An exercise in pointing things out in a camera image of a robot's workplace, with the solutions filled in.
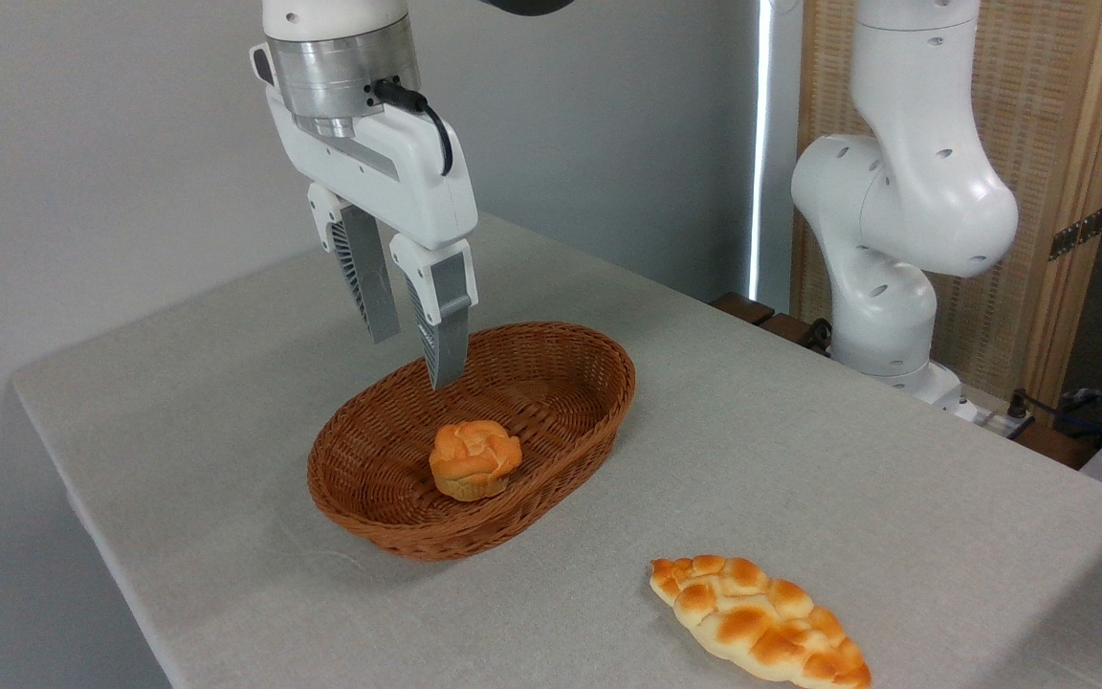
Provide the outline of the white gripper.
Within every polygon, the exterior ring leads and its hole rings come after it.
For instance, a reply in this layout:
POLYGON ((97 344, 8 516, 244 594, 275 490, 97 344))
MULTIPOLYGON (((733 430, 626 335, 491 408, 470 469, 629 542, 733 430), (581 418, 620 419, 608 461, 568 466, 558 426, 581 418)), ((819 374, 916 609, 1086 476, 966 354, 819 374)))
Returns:
POLYGON ((376 218, 402 233, 389 249, 415 308, 431 387, 444 389, 465 369, 469 309, 478 303, 463 239, 478 226, 478 209, 458 134, 392 105, 356 118, 350 137, 311 134, 281 99, 270 57, 264 44, 251 49, 287 157, 314 182, 307 200, 320 244, 341 265, 371 340, 383 342, 401 325, 376 218))

